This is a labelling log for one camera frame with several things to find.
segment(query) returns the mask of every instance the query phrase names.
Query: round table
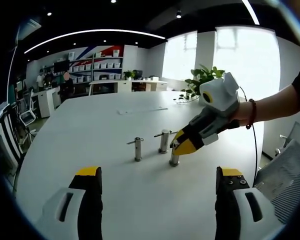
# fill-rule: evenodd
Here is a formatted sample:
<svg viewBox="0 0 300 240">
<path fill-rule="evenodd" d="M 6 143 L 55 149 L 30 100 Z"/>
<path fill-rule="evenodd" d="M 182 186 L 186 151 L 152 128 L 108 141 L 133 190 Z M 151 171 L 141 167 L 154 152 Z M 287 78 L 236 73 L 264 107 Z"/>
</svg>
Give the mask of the round table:
<svg viewBox="0 0 300 240">
<path fill-rule="evenodd" d="M 180 130 L 202 110 L 197 101 L 173 101 L 179 94 L 124 92 L 66 100 L 24 158 L 16 200 L 25 216 L 35 223 L 45 202 L 68 187 L 78 170 L 101 166 L 103 239 L 214 239 L 216 168 L 238 169 L 251 186 L 254 134 L 245 127 L 226 130 L 171 167 L 171 152 L 159 154 L 160 137 L 154 135 Z M 259 164 L 263 122 L 255 124 L 255 133 Z M 134 145 L 126 144 L 135 137 L 144 139 L 140 162 L 134 161 Z"/>
</svg>

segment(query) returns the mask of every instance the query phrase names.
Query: ceiling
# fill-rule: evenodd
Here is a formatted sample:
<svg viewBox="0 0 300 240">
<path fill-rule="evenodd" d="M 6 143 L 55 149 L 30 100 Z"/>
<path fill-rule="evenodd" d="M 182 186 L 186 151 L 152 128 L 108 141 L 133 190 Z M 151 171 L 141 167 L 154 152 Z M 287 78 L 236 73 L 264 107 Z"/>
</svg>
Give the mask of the ceiling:
<svg viewBox="0 0 300 240">
<path fill-rule="evenodd" d="M 250 0 L 260 26 L 273 29 L 279 37 L 298 43 L 285 20 L 264 0 Z M 180 9 L 181 19 L 176 19 Z M 254 22 L 241 0 L 98 0 L 76 2 L 59 1 L 22 6 L 23 19 L 33 18 L 41 28 L 19 41 L 16 58 L 25 65 L 27 60 L 75 47 L 100 45 L 135 45 L 151 48 L 166 40 L 134 33 L 93 32 L 62 37 L 45 43 L 29 53 L 29 48 L 51 38 L 91 29 L 123 29 L 151 33 L 170 38 L 198 30 L 213 31 L 216 26 L 251 25 Z"/>
</svg>

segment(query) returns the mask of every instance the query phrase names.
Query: potted plant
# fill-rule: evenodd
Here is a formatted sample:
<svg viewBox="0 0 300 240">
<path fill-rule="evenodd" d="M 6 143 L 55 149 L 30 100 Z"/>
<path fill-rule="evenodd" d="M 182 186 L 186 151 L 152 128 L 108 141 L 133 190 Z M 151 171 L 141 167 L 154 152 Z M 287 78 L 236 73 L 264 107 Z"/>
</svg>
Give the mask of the potted plant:
<svg viewBox="0 0 300 240">
<path fill-rule="evenodd" d="M 203 97 L 200 95 L 200 85 L 210 82 L 213 79 L 222 78 L 225 72 L 224 70 L 218 70 L 215 66 L 211 70 L 201 64 L 200 67 L 201 68 L 191 70 L 193 79 L 184 80 L 187 83 L 188 88 L 181 90 L 181 92 L 185 92 L 185 94 L 180 94 L 179 100 L 192 102 L 199 99 L 199 104 L 201 104 Z"/>
<path fill-rule="evenodd" d="M 128 81 L 131 81 L 131 78 L 135 77 L 135 73 L 133 71 L 130 71 L 130 70 L 125 71 L 123 74 L 124 74 L 125 79 L 128 80 Z"/>
</svg>

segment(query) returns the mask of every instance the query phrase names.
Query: metal pin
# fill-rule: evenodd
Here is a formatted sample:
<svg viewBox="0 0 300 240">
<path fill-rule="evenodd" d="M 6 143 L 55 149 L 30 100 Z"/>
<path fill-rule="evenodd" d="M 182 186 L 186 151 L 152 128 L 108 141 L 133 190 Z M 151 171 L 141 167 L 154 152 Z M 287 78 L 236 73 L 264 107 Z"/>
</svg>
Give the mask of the metal pin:
<svg viewBox="0 0 300 240">
<path fill-rule="evenodd" d="M 175 133 L 177 132 L 176 131 L 172 132 L 167 129 L 163 129 L 160 134 L 154 135 L 155 138 L 161 136 L 160 148 L 158 150 L 159 153 L 166 154 L 168 152 L 169 135 Z"/>
<path fill-rule="evenodd" d="M 176 167 L 179 165 L 179 155 L 174 155 L 174 150 L 176 149 L 176 147 L 179 145 L 178 141 L 175 139 L 173 141 L 173 147 L 172 147 L 172 151 L 171 151 L 171 158 L 169 160 L 169 164 L 172 167 Z"/>
<path fill-rule="evenodd" d="M 133 144 L 134 143 L 134 150 L 135 150 L 135 157 L 134 160 L 136 162 L 140 162 L 142 157 L 141 157 L 141 142 L 143 142 L 144 139 L 140 137 L 136 137 L 134 141 L 128 142 L 127 144 Z"/>
</svg>

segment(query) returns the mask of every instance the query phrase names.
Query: white desk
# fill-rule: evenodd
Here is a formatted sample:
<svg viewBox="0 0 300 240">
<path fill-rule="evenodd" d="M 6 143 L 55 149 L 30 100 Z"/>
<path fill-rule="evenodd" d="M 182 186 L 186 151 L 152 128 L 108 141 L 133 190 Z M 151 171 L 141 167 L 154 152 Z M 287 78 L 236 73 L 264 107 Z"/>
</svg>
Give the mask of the white desk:
<svg viewBox="0 0 300 240">
<path fill-rule="evenodd" d="M 42 118 L 50 117 L 54 113 L 55 108 L 61 104 L 60 95 L 58 94 L 59 91 L 60 87 L 58 86 L 33 94 L 33 96 L 38 96 Z"/>
<path fill-rule="evenodd" d="M 151 80 L 98 80 L 90 82 L 89 96 L 93 93 L 95 84 L 114 84 L 115 93 L 126 93 L 132 91 L 132 83 L 146 84 L 146 92 L 162 92 L 167 90 L 168 83 L 166 81 L 151 81 Z"/>
<path fill-rule="evenodd" d="M 35 223 L 44 203 L 76 172 L 102 167 L 102 235 L 107 240 L 210 240 L 216 231 L 216 168 L 239 169 L 252 184 L 253 130 L 227 130 L 219 140 L 168 164 L 159 154 L 162 129 L 177 131 L 202 107 L 177 104 L 180 92 L 126 92 L 66 100 L 46 121 L 30 146 L 18 178 L 16 200 Z M 149 107 L 168 110 L 146 111 Z M 120 115 L 120 111 L 134 111 Z M 264 124 L 255 124 L 258 161 Z M 126 143 L 142 137 L 141 162 Z"/>
</svg>

